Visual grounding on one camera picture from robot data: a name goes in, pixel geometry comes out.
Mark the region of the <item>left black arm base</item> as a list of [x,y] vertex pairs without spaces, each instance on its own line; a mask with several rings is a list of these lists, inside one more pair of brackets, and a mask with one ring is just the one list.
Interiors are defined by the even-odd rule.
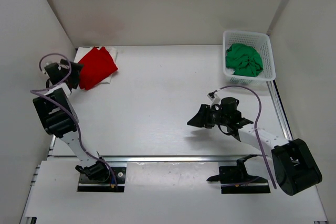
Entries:
[[92,193],[123,193],[127,168],[125,166],[110,166],[100,161],[94,165],[82,167],[77,165],[76,171],[80,173],[78,179],[78,192]]

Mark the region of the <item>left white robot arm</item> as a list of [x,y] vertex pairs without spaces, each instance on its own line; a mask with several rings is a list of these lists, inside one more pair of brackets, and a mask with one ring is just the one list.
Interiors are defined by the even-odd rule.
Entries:
[[78,131],[78,117],[68,100],[72,89],[79,85],[82,68],[83,65],[64,59],[46,65],[47,92],[44,97],[34,98],[33,105],[45,132],[62,140],[79,159],[80,165],[75,169],[89,180],[103,183],[110,177],[109,169],[103,158],[85,147]]

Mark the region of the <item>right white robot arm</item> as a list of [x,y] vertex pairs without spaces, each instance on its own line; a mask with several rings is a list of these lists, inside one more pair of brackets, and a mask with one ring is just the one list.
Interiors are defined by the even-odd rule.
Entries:
[[322,182],[322,174],[307,146],[301,140],[286,140],[258,130],[255,123],[242,117],[237,110],[239,101],[223,98],[220,104],[202,104],[187,125],[211,129],[225,126],[226,135],[249,144],[272,158],[275,178],[287,195],[295,195]]

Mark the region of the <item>green t shirt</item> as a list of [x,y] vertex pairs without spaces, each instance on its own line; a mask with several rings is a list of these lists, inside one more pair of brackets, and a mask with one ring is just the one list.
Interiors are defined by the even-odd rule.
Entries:
[[248,45],[234,43],[226,50],[226,67],[233,69],[233,75],[257,77],[264,65],[258,51]]

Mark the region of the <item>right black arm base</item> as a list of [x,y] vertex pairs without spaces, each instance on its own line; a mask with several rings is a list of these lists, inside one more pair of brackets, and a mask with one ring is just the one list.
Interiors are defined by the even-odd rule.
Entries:
[[268,180],[249,174],[246,168],[247,161],[259,157],[262,159],[256,154],[249,154],[239,158],[235,166],[220,166],[219,174],[210,176],[206,181],[219,182],[221,194],[268,194],[270,193]]

